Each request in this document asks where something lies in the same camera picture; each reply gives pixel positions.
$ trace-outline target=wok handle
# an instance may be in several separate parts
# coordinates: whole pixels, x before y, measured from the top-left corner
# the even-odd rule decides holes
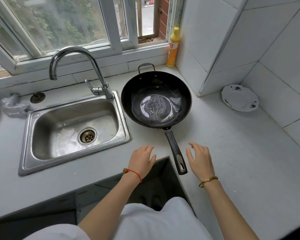
[[[179,175],[186,174],[188,172],[187,167],[186,167],[185,161],[183,159],[183,156],[181,154],[181,151],[178,147],[178,144],[176,142],[176,139],[173,136],[172,130],[168,129],[168,130],[166,130],[166,132],[164,134],[166,135],[166,137],[169,141],[178,174]]]
[[[152,64],[152,63],[143,63],[143,64],[138,66],[139,74],[140,74],[140,67],[144,67],[144,66],[153,66],[153,70],[156,71],[154,64]]]

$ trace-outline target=person's left hand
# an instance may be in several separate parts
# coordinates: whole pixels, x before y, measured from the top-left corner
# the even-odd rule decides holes
[[[143,145],[139,149],[134,150],[128,165],[128,169],[137,172],[143,179],[152,169],[153,164],[156,162],[156,154],[150,160],[150,154],[154,146]]]

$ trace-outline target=dish soap bottle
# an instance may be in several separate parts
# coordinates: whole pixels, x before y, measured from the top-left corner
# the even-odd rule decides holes
[[[167,66],[169,68],[172,68],[174,66],[174,62],[176,61],[179,41],[180,41],[179,28],[174,27],[169,42],[169,52],[168,52],[168,59],[167,59]]]

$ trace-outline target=gold bracelet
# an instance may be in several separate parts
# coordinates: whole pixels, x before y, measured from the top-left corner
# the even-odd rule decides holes
[[[204,187],[204,183],[210,182],[211,180],[214,180],[214,179],[218,179],[218,177],[217,177],[217,176],[213,176],[213,177],[208,178],[207,180],[202,181],[202,182],[199,184],[199,187],[200,187],[200,188],[203,188],[203,187]]]

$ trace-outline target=bottle label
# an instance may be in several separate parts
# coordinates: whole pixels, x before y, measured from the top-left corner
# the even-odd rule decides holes
[[[178,48],[178,44],[179,44],[179,41],[172,41],[172,40],[170,40],[169,48],[171,50],[174,50],[174,49]]]

